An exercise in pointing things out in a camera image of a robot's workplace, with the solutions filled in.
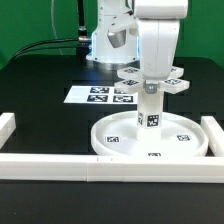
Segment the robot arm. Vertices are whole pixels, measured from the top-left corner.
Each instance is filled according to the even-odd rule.
[[[187,16],[188,0],[129,0],[128,3],[135,19],[116,18],[110,32],[124,30],[126,23],[130,33],[139,36],[141,73],[146,82],[157,85],[169,77],[179,34],[179,19]]]

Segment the black tabletop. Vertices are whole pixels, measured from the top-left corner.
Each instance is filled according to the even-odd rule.
[[[176,58],[189,90],[166,94],[164,111],[224,126],[224,71],[203,58]],[[64,104],[72,85],[113,86],[116,72],[75,56],[24,56],[0,71],[0,113],[16,131],[4,153],[94,154],[99,119],[136,105]],[[222,184],[0,181],[0,223],[222,223]]]

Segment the white foam block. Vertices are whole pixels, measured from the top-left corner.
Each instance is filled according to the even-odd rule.
[[[181,79],[167,79],[159,82],[159,89],[171,94],[179,93],[190,87],[190,82]]]
[[[15,129],[15,115],[13,113],[3,113],[0,116],[0,149]]]
[[[224,132],[212,116],[203,116],[201,126],[209,139],[209,147],[216,157],[224,156]]]

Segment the green background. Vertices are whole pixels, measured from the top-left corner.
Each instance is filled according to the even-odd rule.
[[[0,68],[23,46],[54,39],[52,2],[0,0]],[[97,23],[97,0],[84,0],[84,4],[86,25],[91,34]],[[210,58],[224,68],[223,14],[223,0],[189,0],[188,17],[181,21],[176,56]],[[58,38],[77,37],[76,0],[54,0],[54,15]],[[44,53],[61,52],[53,50]],[[75,51],[62,50],[62,54],[75,54]]]

